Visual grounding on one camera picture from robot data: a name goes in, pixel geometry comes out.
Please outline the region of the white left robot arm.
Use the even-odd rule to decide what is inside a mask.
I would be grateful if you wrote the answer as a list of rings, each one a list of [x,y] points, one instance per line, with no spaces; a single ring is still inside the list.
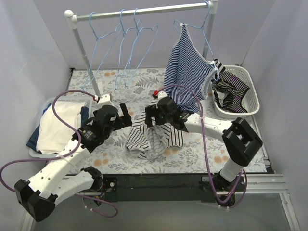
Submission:
[[[103,105],[96,110],[94,117],[73,134],[56,160],[28,180],[18,180],[14,185],[19,204],[36,222],[45,220],[60,202],[70,196],[84,190],[95,193],[103,187],[103,175],[94,167],[83,168],[67,180],[64,177],[79,161],[102,145],[113,131],[132,125],[126,105],[122,103],[120,108],[122,116],[112,105]]]

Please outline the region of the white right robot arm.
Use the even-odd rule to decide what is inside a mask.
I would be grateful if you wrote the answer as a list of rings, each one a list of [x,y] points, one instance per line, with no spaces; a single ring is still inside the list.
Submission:
[[[235,186],[235,178],[248,166],[263,145],[262,139],[244,118],[234,121],[212,118],[202,119],[197,113],[182,110],[168,96],[154,105],[145,108],[145,124],[153,126],[170,124],[176,130],[188,133],[204,133],[205,135],[224,142],[229,160],[219,172],[218,187],[229,191]]]

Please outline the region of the light blue wire hanger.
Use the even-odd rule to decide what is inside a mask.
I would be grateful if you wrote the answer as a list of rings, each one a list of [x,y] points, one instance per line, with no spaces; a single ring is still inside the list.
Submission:
[[[114,47],[117,38],[122,33],[121,23],[117,23],[112,27],[112,30],[108,30],[107,33],[103,32],[103,29],[107,23],[97,23],[98,19],[94,19],[96,12],[92,12],[89,17],[89,25],[95,36],[96,43],[92,53],[90,61],[90,71],[92,71],[93,77],[90,77],[90,73],[84,82],[82,90],[89,92],[90,88],[94,88],[94,81],[99,73],[99,70],[103,67],[104,61],[109,56],[109,53]]]

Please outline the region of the wide black white striped tank top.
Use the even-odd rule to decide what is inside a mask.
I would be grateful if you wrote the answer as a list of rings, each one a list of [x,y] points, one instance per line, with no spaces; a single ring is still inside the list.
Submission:
[[[218,59],[214,59],[214,62],[215,62],[215,67],[217,69],[214,72],[215,74],[214,78],[218,79],[219,77],[224,77],[227,74],[225,66]]]

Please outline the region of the white black thin striped tank top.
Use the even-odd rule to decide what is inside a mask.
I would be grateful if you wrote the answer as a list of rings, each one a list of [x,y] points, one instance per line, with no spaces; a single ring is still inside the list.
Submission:
[[[146,114],[139,115],[131,126],[126,142],[126,149],[133,157],[154,160],[162,155],[167,148],[183,147],[183,134],[171,124],[156,125],[152,118],[153,126],[145,124]]]

